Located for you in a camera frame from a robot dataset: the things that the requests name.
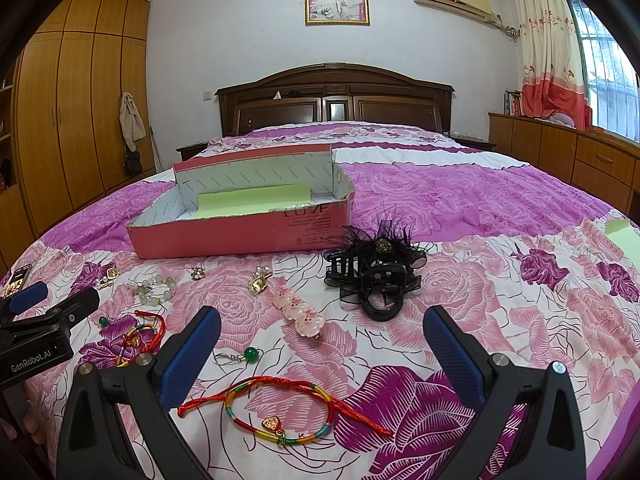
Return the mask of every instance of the wooden wardrobe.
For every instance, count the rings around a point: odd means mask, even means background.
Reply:
[[[0,194],[0,274],[71,213],[155,173],[146,104],[148,10],[145,0],[64,0],[25,46],[11,98],[17,186]],[[143,173],[133,178],[124,171],[123,92],[133,95],[147,133],[137,143]],[[14,187],[26,235],[5,251],[2,199]]]

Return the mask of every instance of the bride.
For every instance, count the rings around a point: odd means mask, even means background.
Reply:
[[[312,12],[318,16],[317,20],[337,20],[340,17],[338,0],[312,0]]]

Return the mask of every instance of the window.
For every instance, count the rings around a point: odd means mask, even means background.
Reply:
[[[582,43],[585,92],[593,125],[640,141],[636,72],[625,53],[582,0],[569,0]]]

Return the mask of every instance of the sticky note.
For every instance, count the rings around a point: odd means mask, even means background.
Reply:
[[[286,186],[253,187],[219,193],[198,195],[198,210],[191,217],[221,218],[268,213],[274,210],[295,208],[309,204],[311,189],[309,184],[288,184]]]
[[[604,234],[615,243],[625,256],[629,258],[636,269],[640,270],[640,235],[633,229],[629,220],[609,220]]]

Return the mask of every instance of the open box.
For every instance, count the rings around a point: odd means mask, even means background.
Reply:
[[[175,164],[174,173],[177,185],[127,224],[140,258],[327,249],[351,223],[355,188],[334,163],[327,144],[195,157]],[[292,184],[309,184],[308,203],[256,214],[193,218],[201,194]]]

